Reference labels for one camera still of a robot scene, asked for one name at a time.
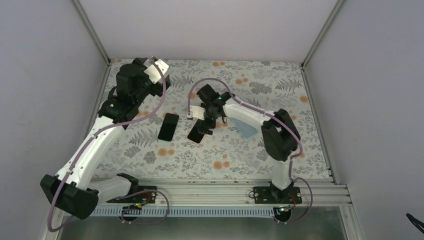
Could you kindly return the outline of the black phone from blue case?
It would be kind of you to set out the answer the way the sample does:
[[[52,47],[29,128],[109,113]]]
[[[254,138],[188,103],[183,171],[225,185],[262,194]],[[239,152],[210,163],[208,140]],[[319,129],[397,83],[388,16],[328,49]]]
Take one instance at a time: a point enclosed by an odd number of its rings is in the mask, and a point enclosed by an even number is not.
[[[177,114],[166,113],[157,138],[161,141],[172,141],[179,119]]]

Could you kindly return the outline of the light blue phone case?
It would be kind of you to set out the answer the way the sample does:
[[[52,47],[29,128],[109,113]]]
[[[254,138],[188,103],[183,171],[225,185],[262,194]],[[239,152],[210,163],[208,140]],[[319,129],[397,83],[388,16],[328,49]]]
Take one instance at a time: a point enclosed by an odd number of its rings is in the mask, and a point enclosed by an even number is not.
[[[241,135],[245,138],[245,139],[250,139],[255,137],[258,134],[258,131],[255,127],[239,120],[236,118],[231,118],[231,121],[234,123],[234,125],[236,126],[236,128],[239,130],[239,132],[241,133]]]

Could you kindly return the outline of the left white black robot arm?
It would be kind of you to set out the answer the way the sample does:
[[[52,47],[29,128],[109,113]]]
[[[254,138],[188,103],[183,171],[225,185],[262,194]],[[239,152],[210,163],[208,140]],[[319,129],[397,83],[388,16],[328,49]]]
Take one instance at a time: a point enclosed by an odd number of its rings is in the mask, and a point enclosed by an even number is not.
[[[162,59],[135,58],[122,65],[116,85],[101,105],[92,129],[71,159],[55,175],[46,174],[40,186],[54,208],[80,220],[89,217],[98,205],[122,198],[131,203],[139,197],[139,181],[126,173],[92,183],[92,177],[104,155],[136,116],[148,96],[165,100],[171,85],[169,65]]]

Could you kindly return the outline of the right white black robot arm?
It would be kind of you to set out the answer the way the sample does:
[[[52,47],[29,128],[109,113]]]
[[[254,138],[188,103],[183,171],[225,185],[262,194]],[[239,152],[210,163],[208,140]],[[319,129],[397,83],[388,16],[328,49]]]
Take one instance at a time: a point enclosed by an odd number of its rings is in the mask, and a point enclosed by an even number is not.
[[[302,151],[300,134],[289,113],[284,109],[269,111],[242,101],[231,91],[222,94],[216,92],[209,84],[197,93],[200,105],[188,104],[189,118],[198,119],[197,131],[204,135],[212,135],[217,119],[237,119],[261,132],[266,153],[274,159],[274,169],[268,187],[270,196],[278,204],[290,197],[294,187],[291,175],[293,152]]]

